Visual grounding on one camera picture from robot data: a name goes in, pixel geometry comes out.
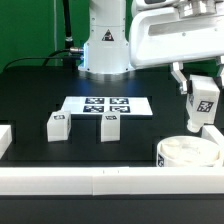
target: green background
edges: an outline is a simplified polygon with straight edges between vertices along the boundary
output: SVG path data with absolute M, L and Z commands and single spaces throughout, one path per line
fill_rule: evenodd
M 74 45 L 81 47 L 89 37 L 89 0 L 70 0 Z M 131 25 L 131 3 L 127 2 L 126 37 Z M 62 0 L 57 3 L 57 45 L 64 48 L 64 17 Z M 0 1 L 0 71 L 4 65 L 22 57 L 46 57 L 54 52 L 54 0 L 1 0 Z M 41 65 L 43 61 L 17 62 L 13 65 Z M 190 63 L 214 75 L 214 61 Z

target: cable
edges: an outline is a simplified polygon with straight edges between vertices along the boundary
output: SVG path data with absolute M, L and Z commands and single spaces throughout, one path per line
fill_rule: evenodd
M 57 26 L 57 0 L 54 0 L 54 50 L 58 50 L 58 26 Z
M 48 61 L 55 55 L 61 54 L 61 53 L 65 53 L 65 52 L 70 52 L 70 49 L 63 49 L 63 50 L 57 50 L 53 53 L 51 53 L 44 61 L 44 63 L 42 64 L 42 66 L 46 66 L 46 64 L 48 63 Z
M 43 59 L 45 59 L 45 60 L 48 59 L 48 61 L 49 61 L 49 60 L 52 60 L 52 59 L 54 59 L 54 60 L 55 59 L 64 59 L 64 57 L 26 57 L 26 58 L 18 58 L 16 60 L 13 60 L 13 61 L 10 61 L 9 63 L 7 63 L 5 65 L 5 67 L 3 68 L 3 72 L 5 72 L 11 64 L 13 64 L 15 62 L 18 62 L 18 61 L 25 61 L 25 60 L 43 60 Z
M 70 48 L 74 46 L 74 41 L 72 38 L 69 0 L 63 0 L 63 7 L 64 7 L 64 20 L 65 20 L 65 48 Z

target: printed marker sheet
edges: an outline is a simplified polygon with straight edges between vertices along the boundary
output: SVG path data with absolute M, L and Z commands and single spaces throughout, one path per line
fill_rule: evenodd
M 146 97 L 66 97 L 61 110 L 77 115 L 106 111 L 120 111 L 121 115 L 152 115 Z

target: white box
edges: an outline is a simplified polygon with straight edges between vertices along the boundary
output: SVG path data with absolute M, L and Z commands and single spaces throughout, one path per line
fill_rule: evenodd
M 120 112 L 105 112 L 101 121 L 101 142 L 120 140 Z
M 198 132 L 204 124 L 213 124 L 220 90 L 212 77 L 191 75 L 193 94 L 188 94 L 186 108 L 188 129 Z
M 48 141 L 68 140 L 71 130 L 71 112 L 57 111 L 53 112 L 47 122 Z
M 5 153 L 6 149 L 12 142 L 12 132 L 10 125 L 0 125 L 0 159 Z

